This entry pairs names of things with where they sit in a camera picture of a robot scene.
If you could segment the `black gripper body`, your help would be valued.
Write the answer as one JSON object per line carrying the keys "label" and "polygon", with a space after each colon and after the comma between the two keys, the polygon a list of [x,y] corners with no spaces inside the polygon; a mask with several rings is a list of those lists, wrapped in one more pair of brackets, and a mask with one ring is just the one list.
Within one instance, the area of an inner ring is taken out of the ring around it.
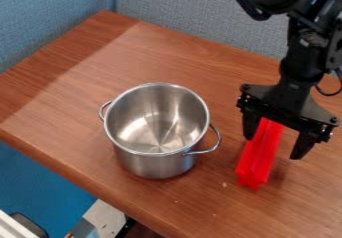
{"label": "black gripper body", "polygon": [[282,76],[276,85],[244,84],[237,107],[252,110],[262,117],[301,132],[320,134],[328,142],[340,119],[316,102],[310,90],[314,83]]}

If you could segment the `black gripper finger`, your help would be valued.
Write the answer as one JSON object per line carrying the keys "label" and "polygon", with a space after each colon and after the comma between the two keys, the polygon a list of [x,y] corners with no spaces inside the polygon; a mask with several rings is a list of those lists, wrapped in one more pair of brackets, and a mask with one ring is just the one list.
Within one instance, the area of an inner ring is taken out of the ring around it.
{"label": "black gripper finger", "polygon": [[313,132],[301,132],[290,154],[292,160],[301,160],[314,145],[320,142],[320,134]]}
{"label": "black gripper finger", "polygon": [[244,135],[248,140],[252,140],[257,134],[262,116],[252,110],[244,112],[242,124]]}

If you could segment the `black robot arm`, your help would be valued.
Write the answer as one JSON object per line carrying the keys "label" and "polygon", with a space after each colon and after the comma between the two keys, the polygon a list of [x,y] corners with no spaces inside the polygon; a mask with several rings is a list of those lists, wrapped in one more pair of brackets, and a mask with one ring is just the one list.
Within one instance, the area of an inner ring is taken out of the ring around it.
{"label": "black robot arm", "polygon": [[[300,160],[316,144],[330,140],[340,119],[316,102],[312,92],[333,73],[342,92],[342,0],[237,0],[257,21],[289,17],[288,53],[280,64],[280,82],[245,84],[237,106],[244,113],[244,134],[253,139],[268,118],[300,132],[290,154]],[[338,92],[322,91],[324,96]]]}

